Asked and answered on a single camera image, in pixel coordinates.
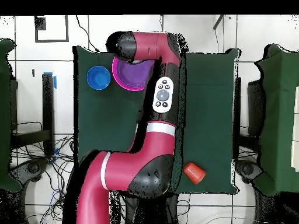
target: green cloth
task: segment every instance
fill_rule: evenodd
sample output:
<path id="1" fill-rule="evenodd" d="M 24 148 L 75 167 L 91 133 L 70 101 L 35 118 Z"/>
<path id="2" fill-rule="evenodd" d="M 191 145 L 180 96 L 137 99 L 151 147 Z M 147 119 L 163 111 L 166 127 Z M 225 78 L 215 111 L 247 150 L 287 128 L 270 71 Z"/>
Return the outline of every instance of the green cloth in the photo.
<path id="1" fill-rule="evenodd" d="M 177 193 L 236 193 L 231 185 L 234 60 L 228 54 L 187 55 L 187 106 L 183 165 L 206 172 L 195 185 L 183 172 Z"/>
<path id="2" fill-rule="evenodd" d="M 277 45 L 257 62 L 263 75 L 266 118 L 260 135 L 261 167 L 254 182 L 267 196 L 282 191 L 299 193 L 299 173 L 291 167 L 295 88 L 299 86 L 299 54 L 284 52 Z"/>
<path id="3" fill-rule="evenodd" d="M 77 47 L 77 52 L 79 159 L 92 149 L 129 150 L 144 92 L 130 92 L 115 82 L 113 54 L 95 54 L 81 47 Z M 237 55 L 238 50 L 225 55 L 187 54 L 183 165 L 195 162 L 206 171 L 206 177 L 194 185 L 182 173 L 182 164 L 175 164 L 171 185 L 172 190 L 178 186 L 177 193 L 236 192 L 231 185 L 231 156 L 234 59 Z M 86 81 L 88 71 L 96 65 L 110 71 L 110 85 L 105 90 L 94 90 Z"/>
<path id="4" fill-rule="evenodd" d="M 0 39 L 0 189 L 17 192 L 22 187 L 8 174 L 11 161 L 11 68 L 7 61 L 8 52 L 15 48 L 15 43 Z"/>

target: orange cup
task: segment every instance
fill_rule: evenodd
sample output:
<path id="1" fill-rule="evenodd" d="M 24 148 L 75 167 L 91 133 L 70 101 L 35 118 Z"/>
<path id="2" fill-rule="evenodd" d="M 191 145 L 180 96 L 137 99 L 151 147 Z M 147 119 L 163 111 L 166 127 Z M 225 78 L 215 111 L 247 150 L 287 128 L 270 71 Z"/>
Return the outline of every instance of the orange cup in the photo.
<path id="1" fill-rule="evenodd" d="M 184 168 L 184 172 L 191 179 L 191 181 L 195 183 L 195 185 L 201 182 L 206 175 L 206 172 L 197 167 L 193 162 L 187 164 L 187 166 Z"/>

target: wire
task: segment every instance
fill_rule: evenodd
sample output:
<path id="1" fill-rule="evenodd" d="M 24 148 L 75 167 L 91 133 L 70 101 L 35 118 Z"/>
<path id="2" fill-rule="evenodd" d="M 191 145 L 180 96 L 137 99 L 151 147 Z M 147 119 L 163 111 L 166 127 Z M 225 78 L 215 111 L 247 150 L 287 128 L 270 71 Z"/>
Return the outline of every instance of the wire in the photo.
<path id="1" fill-rule="evenodd" d="M 178 203 L 181 202 L 181 201 L 187 202 L 187 204 L 188 204 L 188 210 L 185 213 L 178 214 L 178 216 L 182 216 L 182 215 L 187 214 L 190 211 L 190 208 L 191 208 L 191 205 L 190 205 L 190 203 L 187 200 L 179 200 Z"/>
<path id="2" fill-rule="evenodd" d="M 56 144 L 60 143 L 60 147 L 58 148 L 58 154 L 56 155 L 56 160 L 61 159 L 63 160 L 62 164 L 58 165 L 56 164 L 56 162 L 53 160 L 53 157 L 49 158 L 49 162 L 52 165 L 54 171 L 57 174 L 57 184 L 58 184 L 58 188 L 54 188 L 53 186 L 53 178 L 49 175 L 49 173 L 47 171 L 46 175 L 48 175 L 49 179 L 50 179 L 50 187 L 53 190 L 53 195 L 52 195 L 52 199 L 50 201 L 50 206 L 49 208 L 45 211 L 44 214 L 38 214 L 38 215 L 42 215 L 43 217 L 41 218 L 39 224 L 50 224 L 52 222 L 55 221 L 61 221 L 62 218 L 60 217 L 62 215 L 63 212 L 63 202 L 64 202 L 64 198 L 65 198 L 65 180 L 62 176 L 63 172 L 67 172 L 70 173 L 71 171 L 67 171 L 65 170 L 66 166 L 69 164 L 69 162 L 74 162 L 74 158 L 70 155 L 66 155 L 61 153 L 61 149 L 63 146 L 67 145 L 68 142 L 71 142 L 71 140 L 74 138 L 74 136 L 71 136 L 70 138 L 68 138 L 67 136 L 64 138 L 61 138 L 59 140 L 56 140 Z M 44 152 L 43 148 L 41 147 L 40 143 L 39 143 L 39 147 L 37 145 L 33 145 L 35 147 L 37 147 L 39 150 L 39 152 Z M 28 148 L 25 146 L 25 150 L 24 153 L 21 153 L 24 155 L 24 158 L 28 158 L 28 159 L 36 159 L 36 158 L 43 158 L 44 156 L 36 156 L 36 155 L 32 155 L 29 151 Z M 45 222 L 46 218 L 48 216 L 51 216 L 52 220 Z"/>
<path id="3" fill-rule="evenodd" d="M 190 195 L 189 195 L 189 199 L 188 199 L 188 204 L 190 205 L 190 199 L 191 199 L 191 193 L 190 193 Z"/>
<path id="4" fill-rule="evenodd" d="M 88 32 L 87 32 L 83 27 L 81 27 L 81 25 L 80 25 L 80 21 L 79 21 L 77 15 L 76 15 L 76 19 L 77 19 L 77 22 L 78 22 L 79 27 L 80 27 L 81 29 L 83 29 L 83 30 L 85 31 L 85 33 L 87 34 L 87 37 L 88 37 L 88 43 L 89 43 L 89 44 L 96 50 L 97 53 L 99 53 L 100 51 L 99 51 L 97 48 L 95 48 L 95 46 L 91 43 L 91 40 L 89 39 L 89 34 L 88 34 Z"/>
<path id="5" fill-rule="evenodd" d="M 253 156 L 254 156 L 254 154 L 253 155 L 240 156 L 239 158 L 251 157 L 252 159 L 256 160 L 256 158 L 254 158 Z"/>
<path id="6" fill-rule="evenodd" d="M 28 219 L 30 218 L 30 217 L 34 217 L 34 216 L 43 216 L 44 214 L 35 214 L 35 215 L 31 215 L 31 216 L 28 216 L 27 217 L 27 221 L 28 221 Z"/>
<path id="7" fill-rule="evenodd" d="M 217 40 L 217 53 L 219 53 L 219 42 L 217 38 L 217 29 L 215 29 L 215 35 L 216 35 L 216 40 Z"/>
<path id="8" fill-rule="evenodd" d="M 40 129 L 43 130 L 43 125 L 41 124 L 41 122 L 38 122 L 38 121 L 17 123 L 17 125 L 20 125 L 20 124 L 33 124 L 33 123 L 39 123 L 40 124 Z"/>
<path id="9" fill-rule="evenodd" d="M 217 217 L 217 218 L 214 218 L 214 219 L 208 221 L 206 224 L 209 224 L 210 222 L 217 220 L 217 219 L 221 219 L 221 218 L 242 219 L 242 220 L 250 220 L 250 221 L 259 222 L 259 223 L 268 223 L 268 222 L 260 222 L 258 220 L 253 220 L 253 219 L 249 219 L 249 218 L 240 218 L 240 217 L 233 217 L 233 216 L 220 216 L 220 217 Z"/>

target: blue tape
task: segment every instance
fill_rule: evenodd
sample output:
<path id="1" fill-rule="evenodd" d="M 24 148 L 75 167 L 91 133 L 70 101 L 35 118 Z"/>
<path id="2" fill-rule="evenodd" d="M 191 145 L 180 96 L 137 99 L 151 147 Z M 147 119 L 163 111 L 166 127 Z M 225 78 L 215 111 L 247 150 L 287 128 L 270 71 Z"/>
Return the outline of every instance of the blue tape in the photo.
<path id="1" fill-rule="evenodd" d="M 54 84 L 54 88 L 57 88 L 57 81 L 56 81 L 56 76 L 53 78 L 53 84 Z"/>

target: control panel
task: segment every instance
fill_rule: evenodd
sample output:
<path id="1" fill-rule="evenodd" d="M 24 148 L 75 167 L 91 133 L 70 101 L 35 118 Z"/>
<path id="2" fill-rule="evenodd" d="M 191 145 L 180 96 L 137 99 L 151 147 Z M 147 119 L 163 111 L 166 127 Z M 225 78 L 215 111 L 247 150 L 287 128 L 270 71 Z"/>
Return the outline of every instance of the control panel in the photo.
<path id="1" fill-rule="evenodd" d="M 160 78 L 156 83 L 152 108 L 157 113 L 166 113 L 171 109 L 173 82 L 168 77 Z"/>

